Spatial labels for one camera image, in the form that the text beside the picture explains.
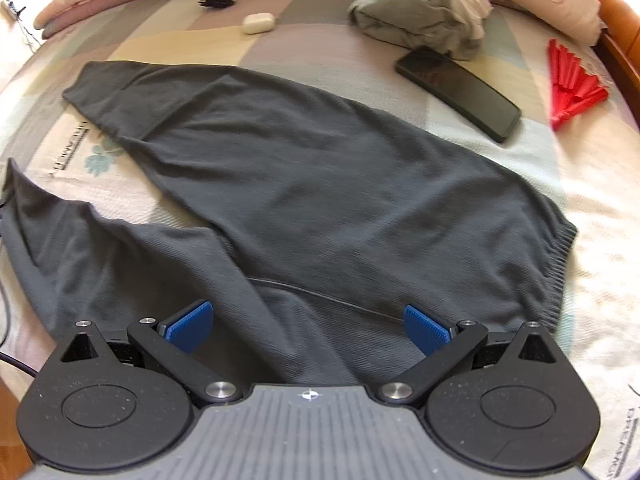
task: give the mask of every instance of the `wooden bed frame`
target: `wooden bed frame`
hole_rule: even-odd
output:
[[[594,48],[640,124],[640,15],[623,0],[600,0],[607,30]]]

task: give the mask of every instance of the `bed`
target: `bed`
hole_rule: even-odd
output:
[[[602,429],[587,469],[627,478],[640,466],[640,136],[622,93],[589,47],[536,17],[496,6],[479,55],[462,65],[511,98],[522,125],[504,145],[394,72],[405,49],[359,33],[353,0],[238,0],[223,10],[197,0],[134,0],[62,30],[0,94],[1,173],[13,157],[40,187],[85,200],[108,218],[193,222],[116,144],[61,98],[89,60],[230,64],[282,76],[394,113],[521,174],[578,227],[556,339],[590,388]],[[246,36],[245,15],[272,12],[275,30]],[[551,38],[583,58],[610,98],[564,126],[548,126]],[[0,247],[3,351],[39,368],[54,342],[35,317]],[[22,377],[0,368],[14,393]]]

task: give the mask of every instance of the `power strip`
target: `power strip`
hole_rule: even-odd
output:
[[[4,10],[14,22],[18,21],[18,9],[15,8],[11,0],[2,0],[0,7],[2,7],[2,10]]]

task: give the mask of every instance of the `red folding fan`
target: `red folding fan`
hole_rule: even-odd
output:
[[[560,126],[577,114],[588,110],[609,97],[598,76],[589,75],[580,65],[582,61],[558,45],[549,41],[549,68],[551,70],[551,128]]]

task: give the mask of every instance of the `blue gripper pad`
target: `blue gripper pad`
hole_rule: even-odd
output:
[[[427,356],[451,341],[449,330],[411,305],[404,310],[404,333]]]
[[[209,301],[205,301],[168,325],[164,330],[164,338],[190,354],[209,336],[212,327],[213,306]]]

